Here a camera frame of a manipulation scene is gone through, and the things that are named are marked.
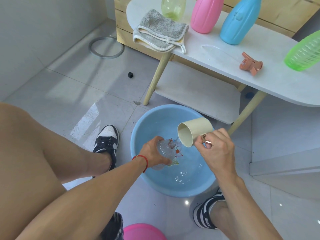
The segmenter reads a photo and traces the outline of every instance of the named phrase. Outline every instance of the shorts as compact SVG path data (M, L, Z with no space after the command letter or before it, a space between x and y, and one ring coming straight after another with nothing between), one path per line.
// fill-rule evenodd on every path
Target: shorts
M111 217L106 227L100 234L103 240L124 240L123 239L123 218L118 212Z

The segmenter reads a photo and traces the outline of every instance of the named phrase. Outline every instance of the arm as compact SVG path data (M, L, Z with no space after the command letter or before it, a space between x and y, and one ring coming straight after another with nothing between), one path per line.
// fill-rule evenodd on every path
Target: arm
M250 195L244 181L236 172L235 146L225 129L218 129L206 135L211 144L202 144L201 137L196 148L215 174L234 218L238 239L282 240L278 231Z
M148 159L149 167L171 163L158 153L157 142L162 139L153 138L139 153ZM97 238L146 165L143 157L136 157L71 189L41 211L17 240Z

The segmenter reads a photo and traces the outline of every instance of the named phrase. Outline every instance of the yellow bottle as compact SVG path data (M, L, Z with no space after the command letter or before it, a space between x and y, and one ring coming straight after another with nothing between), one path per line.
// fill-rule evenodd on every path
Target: yellow bottle
M173 21L180 20L186 9L186 2L187 0L162 0L162 15Z

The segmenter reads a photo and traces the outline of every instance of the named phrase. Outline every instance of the beige mug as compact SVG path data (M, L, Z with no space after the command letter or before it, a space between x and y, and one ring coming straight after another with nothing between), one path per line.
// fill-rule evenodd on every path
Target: beige mug
M198 136L203 136L213 130L210 121L202 117L180 123L178 125L178 137L184 146L191 147Z

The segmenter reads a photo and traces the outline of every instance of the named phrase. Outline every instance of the green bottle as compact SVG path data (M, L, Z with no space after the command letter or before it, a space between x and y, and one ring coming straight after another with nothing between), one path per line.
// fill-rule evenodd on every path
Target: green bottle
M186 9L186 2L187 0L162 0L162 15L173 21L180 20Z
M303 71L319 61L320 30L296 44L284 59L284 63L296 71Z

